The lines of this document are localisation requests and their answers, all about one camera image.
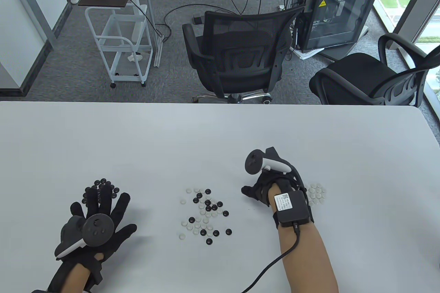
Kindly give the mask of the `person's left hand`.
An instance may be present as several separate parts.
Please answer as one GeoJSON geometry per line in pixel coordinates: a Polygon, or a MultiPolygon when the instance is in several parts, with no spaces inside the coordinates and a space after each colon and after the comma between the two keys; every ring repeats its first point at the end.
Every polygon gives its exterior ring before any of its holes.
{"type": "Polygon", "coordinates": [[[137,230],[135,224],[117,230],[130,202],[129,194],[122,193],[115,207],[110,185],[89,187],[85,196],[87,215],[81,204],[74,202],[70,207],[72,216],[61,230],[55,257],[62,264],[49,285],[54,292],[89,292],[100,284],[103,262],[137,230]]]}

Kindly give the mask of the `person's right hand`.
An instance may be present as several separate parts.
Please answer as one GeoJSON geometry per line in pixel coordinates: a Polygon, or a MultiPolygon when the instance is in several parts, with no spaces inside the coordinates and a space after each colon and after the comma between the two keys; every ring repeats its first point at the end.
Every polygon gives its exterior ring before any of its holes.
{"type": "Polygon", "coordinates": [[[262,170],[253,186],[243,186],[241,188],[241,193],[249,198],[258,200],[269,207],[269,190],[274,184],[278,186],[282,193],[301,191],[305,197],[307,196],[307,190],[297,172],[294,171],[284,174],[266,169],[262,170]]]}

